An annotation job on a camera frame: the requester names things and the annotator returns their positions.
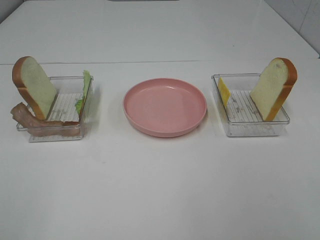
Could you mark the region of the bread slice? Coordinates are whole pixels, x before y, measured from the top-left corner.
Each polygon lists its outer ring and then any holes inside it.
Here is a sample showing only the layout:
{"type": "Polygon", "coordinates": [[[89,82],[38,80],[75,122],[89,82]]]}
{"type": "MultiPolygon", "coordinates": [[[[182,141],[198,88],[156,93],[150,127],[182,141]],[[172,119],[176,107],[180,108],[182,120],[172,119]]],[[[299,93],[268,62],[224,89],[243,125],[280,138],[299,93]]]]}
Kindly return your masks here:
{"type": "Polygon", "coordinates": [[[57,90],[35,58],[24,56],[12,68],[12,82],[32,108],[35,117],[46,120],[55,101],[57,90]]]}
{"type": "Polygon", "coordinates": [[[274,58],[263,70],[250,92],[263,121],[274,120],[297,79],[297,69],[287,58],[274,58]]]}

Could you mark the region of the green lettuce leaf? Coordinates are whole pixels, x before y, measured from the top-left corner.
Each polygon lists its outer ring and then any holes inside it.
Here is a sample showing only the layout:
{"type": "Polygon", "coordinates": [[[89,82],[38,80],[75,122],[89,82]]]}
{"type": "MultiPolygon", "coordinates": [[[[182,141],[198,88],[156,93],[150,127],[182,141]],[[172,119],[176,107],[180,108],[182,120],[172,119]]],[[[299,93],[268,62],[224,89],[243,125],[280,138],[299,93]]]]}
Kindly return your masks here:
{"type": "Polygon", "coordinates": [[[78,99],[75,103],[75,110],[79,117],[82,115],[82,111],[84,109],[85,101],[87,99],[87,94],[89,92],[89,87],[92,81],[92,77],[88,70],[83,71],[83,88],[82,88],[82,97],[78,99]]]}

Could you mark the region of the left clear plastic container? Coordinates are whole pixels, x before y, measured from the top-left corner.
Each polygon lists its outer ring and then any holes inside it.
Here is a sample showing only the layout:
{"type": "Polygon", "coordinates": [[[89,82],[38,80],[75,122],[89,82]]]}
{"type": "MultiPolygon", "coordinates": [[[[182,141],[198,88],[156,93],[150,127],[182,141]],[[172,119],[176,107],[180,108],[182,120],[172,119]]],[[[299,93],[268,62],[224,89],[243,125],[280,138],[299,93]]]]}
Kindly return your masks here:
{"type": "Polygon", "coordinates": [[[88,119],[93,98],[92,85],[94,80],[92,76],[90,78],[81,114],[78,114],[76,110],[76,103],[83,97],[84,76],[52,76],[49,78],[57,90],[57,95],[47,120],[75,122],[76,125],[27,128],[17,123],[16,130],[29,136],[30,143],[81,140],[89,127],[88,119]]]}

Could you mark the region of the yellow cheese slice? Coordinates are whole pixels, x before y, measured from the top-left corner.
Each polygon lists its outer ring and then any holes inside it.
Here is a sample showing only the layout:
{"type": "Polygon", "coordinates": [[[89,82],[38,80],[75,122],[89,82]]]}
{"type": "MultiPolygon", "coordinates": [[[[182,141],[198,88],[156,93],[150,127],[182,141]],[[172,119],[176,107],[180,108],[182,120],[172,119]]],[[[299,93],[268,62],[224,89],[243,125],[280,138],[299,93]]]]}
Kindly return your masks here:
{"type": "Polygon", "coordinates": [[[230,90],[227,87],[227,85],[225,84],[224,80],[222,77],[219,78],[218,80],[218,90],[220,93],[220,97],[223,103],[223,106],[226,108],[228,105],[228,100],[231,96],[230,90]]]}

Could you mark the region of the right clear plastic container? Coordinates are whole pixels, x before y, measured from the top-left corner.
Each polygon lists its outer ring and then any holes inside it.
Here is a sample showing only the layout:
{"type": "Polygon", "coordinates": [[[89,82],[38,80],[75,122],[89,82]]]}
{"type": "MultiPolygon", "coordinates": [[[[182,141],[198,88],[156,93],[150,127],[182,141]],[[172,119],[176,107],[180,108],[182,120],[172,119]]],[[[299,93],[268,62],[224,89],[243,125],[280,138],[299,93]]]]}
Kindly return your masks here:
{"type": "Polygon", "coordinates": [[[228,137],[279,136],[290,118],[281,108],[273,121],[264,121],[250,97],[250,92],[259,81],[259,73],[214,74],[213,97],[219,112],[225,134],[228,137]],[[223,80],[230,91],[227,105],[224,105],[218,89],[223,80]]]}

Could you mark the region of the pink round plate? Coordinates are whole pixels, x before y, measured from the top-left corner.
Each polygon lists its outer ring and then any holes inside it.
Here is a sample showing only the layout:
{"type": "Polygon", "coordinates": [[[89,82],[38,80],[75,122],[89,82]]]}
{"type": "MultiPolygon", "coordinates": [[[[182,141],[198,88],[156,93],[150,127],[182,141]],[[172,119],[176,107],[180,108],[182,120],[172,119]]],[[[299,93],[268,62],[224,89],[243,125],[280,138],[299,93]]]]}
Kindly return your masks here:
{"type": "Polygon", "coordinates": [[[123,110],[138,131],[155,137],[188,134],[204,119],[207,102],[192,84],[174,78],[154,78],[133,86],[123,98],[123,110]]]}

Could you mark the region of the clear plastic container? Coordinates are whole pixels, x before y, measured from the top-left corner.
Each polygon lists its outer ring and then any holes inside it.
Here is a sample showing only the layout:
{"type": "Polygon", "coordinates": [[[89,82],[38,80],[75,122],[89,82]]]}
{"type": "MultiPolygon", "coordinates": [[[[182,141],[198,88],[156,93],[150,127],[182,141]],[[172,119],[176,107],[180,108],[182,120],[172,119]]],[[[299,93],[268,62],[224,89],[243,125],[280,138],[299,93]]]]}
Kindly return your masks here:
{"type": "Polygon", "coordinates": [[[264,121],[250,97],[250,92],[259,81],[259,73],[214,74],[213,97],[219,112],[225,134],[228,137],[279,136],[290,118],[281,108],[273,121],[264,121]],[[227,105],[224,105],[218,89],[223,80],[230,91],[227,105]]]}
{"type": "Polygon", "coordinates": [[[89,127],[88,119],[93,98],[92,85],[94,80],[92,76],[90,78],[81,114],[78,114],[76,110],[76,103],[83,97],[84,76],[52,76],[49,78],[57,90],[57,95],[47,120],[75,122],[76,125],[27,128],[17,123],[16,130],[29,136],[30,143],[81,140],[89,127]]]}

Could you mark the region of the long bacon strip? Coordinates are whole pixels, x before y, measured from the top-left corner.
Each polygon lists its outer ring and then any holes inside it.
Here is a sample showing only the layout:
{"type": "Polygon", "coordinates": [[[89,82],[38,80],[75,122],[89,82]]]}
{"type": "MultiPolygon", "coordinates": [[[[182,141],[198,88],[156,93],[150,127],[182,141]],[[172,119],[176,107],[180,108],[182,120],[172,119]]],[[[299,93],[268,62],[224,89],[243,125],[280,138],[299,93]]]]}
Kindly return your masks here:
{"type": "Polygon", "coordinates": [[[61,127],[63,121],[44,121],[36,118],[22,102],[13,107],[10,111],[12,118],[29,129],[29,133],[36,137],[58,135],[58,130],[52,127],[61,127]]]}

